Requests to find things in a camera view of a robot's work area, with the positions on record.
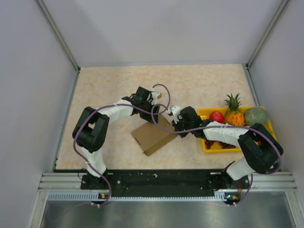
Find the brown cardboard box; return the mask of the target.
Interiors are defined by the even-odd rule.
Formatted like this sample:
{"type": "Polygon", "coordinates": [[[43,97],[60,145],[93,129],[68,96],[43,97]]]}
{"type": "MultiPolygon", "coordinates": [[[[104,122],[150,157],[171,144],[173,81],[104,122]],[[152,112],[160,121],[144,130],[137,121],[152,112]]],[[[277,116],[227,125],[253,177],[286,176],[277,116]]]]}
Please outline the brown cardboard box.
{"type": "Polygon", "coordinates": [[[168,133],[158,128],[154,123],[146,122],[131,132],[142,152],[151,156],[163,146],[177,137],[177,134],[168,133]]]}

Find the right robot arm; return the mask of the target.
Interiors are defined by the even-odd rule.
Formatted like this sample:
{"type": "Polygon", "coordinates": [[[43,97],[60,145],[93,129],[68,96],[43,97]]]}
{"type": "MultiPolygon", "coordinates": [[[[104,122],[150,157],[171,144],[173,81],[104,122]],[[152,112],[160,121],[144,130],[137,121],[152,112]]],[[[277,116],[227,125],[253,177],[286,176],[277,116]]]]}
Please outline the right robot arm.
{"type": "Polygon", "coordinates": [[[241,149],[243,158],[229,165],[222,175],[222,183],[227,188],[233,188],[239,179],[254,172],[267,174],[273,172],[272,168],[275,171],[280,169],[275,163],[281,162],[284,150],[260,123],[247,127],[203,120],[191,106],[173,106],[167,113],[173,117],[171,124],[181,138],[191,133],[196,138],[218,141],[241,149]]]}

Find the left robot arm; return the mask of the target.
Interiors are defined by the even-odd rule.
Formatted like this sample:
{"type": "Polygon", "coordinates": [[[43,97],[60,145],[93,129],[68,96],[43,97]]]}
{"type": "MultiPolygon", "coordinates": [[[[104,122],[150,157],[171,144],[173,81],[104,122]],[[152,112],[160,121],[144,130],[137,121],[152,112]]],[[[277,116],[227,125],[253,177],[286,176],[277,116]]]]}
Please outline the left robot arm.
{"type": "Polygon", "coordinates": [[[87,171],[92,175],[91,182],[97,188],[105,187],[108,182],[108,177],[104,174],[107,167],[101,148],[109,125],[135,114],[147,122],[152,122],[152,118],[158,121],[159,107],[155,104],[161,96],[154,88],[147,90],[138,87],[135,93],[114,104],[98,109],[88,106],[83,110],[72,133],[73,149],[85,160],[87,171]]]}

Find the yellow plastic tray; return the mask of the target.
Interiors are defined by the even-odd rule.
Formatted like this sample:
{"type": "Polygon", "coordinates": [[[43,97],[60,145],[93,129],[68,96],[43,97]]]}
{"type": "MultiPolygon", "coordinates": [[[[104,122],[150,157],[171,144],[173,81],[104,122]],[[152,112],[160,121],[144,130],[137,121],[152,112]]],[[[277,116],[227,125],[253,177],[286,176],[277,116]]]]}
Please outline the yellow plastic tray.
{"type": "MultiPolygon", "coordinates": [[[[218,111],[225,115],[227,108],[201,108],[197,110],[197,114],[201,117],[202,120],[208,119],[210,114],[214,111],[218,111]]],[[[272,127],[270,120],[268,120],[265,128],[269,131],[269,133],[277,140],[276,134],[272,127]]],[[[223,147],[222,143],[218,141],[214,141],[214,143],[206,142],[204,139],[201,140],[202,150],[205,153],[224,153],[224,152],[241,152],[241,149],[238,147],[232,148],[230,147],[223,147]]]]}

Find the red apple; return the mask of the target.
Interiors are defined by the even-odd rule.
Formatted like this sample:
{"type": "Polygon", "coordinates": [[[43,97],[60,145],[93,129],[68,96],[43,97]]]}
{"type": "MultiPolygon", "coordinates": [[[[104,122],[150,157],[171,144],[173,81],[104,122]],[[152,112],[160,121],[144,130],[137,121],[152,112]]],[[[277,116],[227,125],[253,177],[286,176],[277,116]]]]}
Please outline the red apple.
{"type": "Polygon", "coordinates": [[[224,115],[219,111],[214,111],[209,115],[209,119],[216,121],[218,123],[224,122],[224,115]]]}

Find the purple grape bunch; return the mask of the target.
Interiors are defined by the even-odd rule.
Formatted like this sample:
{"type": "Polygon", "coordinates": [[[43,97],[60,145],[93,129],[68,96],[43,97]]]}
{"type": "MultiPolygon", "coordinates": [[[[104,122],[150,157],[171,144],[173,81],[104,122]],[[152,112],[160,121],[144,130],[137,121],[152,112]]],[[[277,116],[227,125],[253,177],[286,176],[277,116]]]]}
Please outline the purple grape bunch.
{"type": "Polygon", "coordinates": [[[206,140],[204,142],[206,148],[209,149],[234,149],[236,146],[227,144],[224,142],[219,142],[219,141],[208,141],[206,140]]]}

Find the orange pineapple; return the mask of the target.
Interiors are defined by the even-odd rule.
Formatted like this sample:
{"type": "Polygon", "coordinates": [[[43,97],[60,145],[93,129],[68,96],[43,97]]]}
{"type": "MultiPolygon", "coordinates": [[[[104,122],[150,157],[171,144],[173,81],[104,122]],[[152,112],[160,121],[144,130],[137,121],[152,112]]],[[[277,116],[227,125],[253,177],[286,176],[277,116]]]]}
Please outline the orange pineapple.
{"type": "Polygon", "coordinates": [[[244,126],[245,117],[240,110],[240,93],[236,95],[231,93],[230,95],[227,95],[227,97],[228,99],[225,100],[227,110],[224,114],[224,122],[234,126],[244,126]]]}

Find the green melon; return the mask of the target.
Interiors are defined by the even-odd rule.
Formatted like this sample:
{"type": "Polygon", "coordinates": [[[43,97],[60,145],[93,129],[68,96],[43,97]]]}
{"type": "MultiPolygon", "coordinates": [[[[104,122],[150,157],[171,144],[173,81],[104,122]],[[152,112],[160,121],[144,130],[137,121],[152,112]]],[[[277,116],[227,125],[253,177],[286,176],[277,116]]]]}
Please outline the green melon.
{"type": "Polygon", "coordinates": [[[266,125],[269,120],[267,111],[262,107],[252,107],[244,112],[245,125],[252,126],[254,124],[266,125]]]}

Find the right aluminium frame post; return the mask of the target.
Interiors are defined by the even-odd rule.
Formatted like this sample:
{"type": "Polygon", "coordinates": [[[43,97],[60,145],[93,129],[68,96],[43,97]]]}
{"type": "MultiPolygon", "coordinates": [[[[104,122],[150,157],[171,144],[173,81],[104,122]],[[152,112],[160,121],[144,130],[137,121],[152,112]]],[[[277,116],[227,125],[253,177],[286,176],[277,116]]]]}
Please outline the right aluminium frame post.
{"type": "Polygon", "coordinates": [[[285,11],[287,10],[288,6],[290,5],[291,0],[282,0],[275,11],[273,17],[271,18],[265,32],[263,33],[261,39],[259,40],[256,48],[254,49],[251,57],[249,58],[246,64],[243,64],[244,70],[249,71],[249,69],[253,66],[254,62],[256,61],[257,57],[261,53],[262,49],[266,45],[267,41],[269,40],[272,32],[274,31],[275,27],[278,25],[280,19],[283,17],[285,11]]]}

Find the aluminium frame post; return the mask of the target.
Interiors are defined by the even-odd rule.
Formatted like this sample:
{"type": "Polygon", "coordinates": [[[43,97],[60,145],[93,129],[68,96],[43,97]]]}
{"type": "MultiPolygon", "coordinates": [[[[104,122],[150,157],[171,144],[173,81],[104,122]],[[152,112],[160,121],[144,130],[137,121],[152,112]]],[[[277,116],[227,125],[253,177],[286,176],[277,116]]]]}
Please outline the aluminium frame post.
{"type": "Polygon", "coordinates": [[[280,19],[283,17],[285,11],[287,10],[288,6],[290,5],[291,0],[282,0],[275,11],[273,17],[271,18],[265,32],[263,33],[261,39],[259,40],[256,48],[254,49],[251,57],[249,58],[246,64],[243,64],[244,70],[249,71],[249,69],[253,66],[254,62],[256,61],[257,57],[261,53],[262,49],[266,45],[267,41],[269,40],[272,32],[274,31],[275,27],[278,25],[280,19]]]}
{"type": "Polygon", "coordinates": [[[72,65],[73,69],[79,73],[80,66],[76,62],[74,56],[72,55],[72,52],[70,48],[68,47],[61,31],[59,30],[56,22],[54,21],[52,15],[50,14],[45,2],[43,0],[35,0],[37,6],[39,7],[41,13],[43,14],[45,20],[47,21],[53,35],[55,36],[56,40],[58,41],[60,47],[62,48],[64,54],[66,55],[68,61],[72,65]]]}

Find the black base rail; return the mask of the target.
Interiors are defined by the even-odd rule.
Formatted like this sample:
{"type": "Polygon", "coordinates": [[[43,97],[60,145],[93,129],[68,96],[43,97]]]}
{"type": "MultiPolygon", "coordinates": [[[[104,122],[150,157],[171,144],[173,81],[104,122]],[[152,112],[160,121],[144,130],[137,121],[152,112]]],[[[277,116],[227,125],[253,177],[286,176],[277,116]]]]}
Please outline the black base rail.
{"type": "Polygon", "coordinates": [[[82,190],[111,190],[112,197],[203,197],[216,190],[239,192],[248,177],[232,180],[220,169],[106,170],[101,178],[86,173],[82,190]]]}

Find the left aluminium frame post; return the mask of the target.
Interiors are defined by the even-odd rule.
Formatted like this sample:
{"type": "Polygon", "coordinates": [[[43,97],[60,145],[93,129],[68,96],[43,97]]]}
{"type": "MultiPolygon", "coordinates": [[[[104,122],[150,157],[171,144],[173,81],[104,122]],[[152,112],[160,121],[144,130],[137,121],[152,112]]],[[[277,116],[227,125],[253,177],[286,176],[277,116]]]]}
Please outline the left aluminium frame post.
{"type": "Polygon", "coordinates": [[[56,22],[54,21],[52,15],[50,14],[45,2],[43,0],[35,0],[37,6],[39,7],[41,13],[43,14],[45,20],[47,21],[53,35],[55,36],[56,40],[58,41],[60,47],[62,48],[64,54],[66,55],[68,61],[72,65],[73,69],[79,73],[80,66],[76,62],[74,56],[72,55],[72,52],[70,48],[68,47],[61,31],[59,30],[56,22]]]}

